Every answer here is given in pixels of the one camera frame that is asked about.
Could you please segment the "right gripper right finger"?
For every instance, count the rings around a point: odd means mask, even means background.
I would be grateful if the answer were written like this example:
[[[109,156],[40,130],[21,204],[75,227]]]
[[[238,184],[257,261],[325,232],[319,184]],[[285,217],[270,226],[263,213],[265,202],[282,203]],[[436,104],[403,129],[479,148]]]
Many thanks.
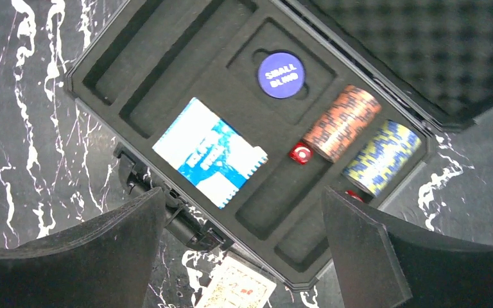
[[[321,206],[346,307],[493,307],[493,246],[431,232],[326,188]]]

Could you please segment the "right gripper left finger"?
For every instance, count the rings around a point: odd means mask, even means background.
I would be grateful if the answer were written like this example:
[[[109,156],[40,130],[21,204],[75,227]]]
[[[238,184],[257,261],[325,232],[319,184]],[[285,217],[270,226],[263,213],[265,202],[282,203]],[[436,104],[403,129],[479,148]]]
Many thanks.
[[[66,230],[0,248],[0,307],[142,307],[164,211],[156,188]]]

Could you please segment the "blue yellow chip stack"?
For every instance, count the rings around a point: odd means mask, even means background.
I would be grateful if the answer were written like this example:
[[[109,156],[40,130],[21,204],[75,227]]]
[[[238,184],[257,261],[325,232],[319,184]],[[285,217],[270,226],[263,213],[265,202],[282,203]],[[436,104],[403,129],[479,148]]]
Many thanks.
[[[379,196],[422,141],[414,131],[387,120],[343,170],[362,191]]]

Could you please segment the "blue white card box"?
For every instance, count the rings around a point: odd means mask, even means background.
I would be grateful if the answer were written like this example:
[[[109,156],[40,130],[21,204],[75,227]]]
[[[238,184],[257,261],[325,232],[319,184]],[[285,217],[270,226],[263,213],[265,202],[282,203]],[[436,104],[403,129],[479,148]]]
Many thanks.
[[[220,209],[268,160],[260,146],[192,98],[152,147]]]

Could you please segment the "black poker set case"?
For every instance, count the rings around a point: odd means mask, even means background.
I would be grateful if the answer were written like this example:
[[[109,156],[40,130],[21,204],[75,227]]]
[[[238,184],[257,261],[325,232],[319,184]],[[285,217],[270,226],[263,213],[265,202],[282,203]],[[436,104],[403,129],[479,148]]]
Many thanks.
[[[306,70],[286,99],[257,81],[277,52]],[[348,85],[382,110],[337,162],[292,161]],[[67,89],[166,187],[169,230],[184,244],[236,243],[290,289],[308,290],[331,263],[321,192],[356,188],[343,169],[385,121],[422,144],[379,196],[362,192],[376,208],[432,157],[437,135],[493,108],[493,1],[126,1],[67,73]],[[152,149],[192,98],[268,155],[223,209]]]

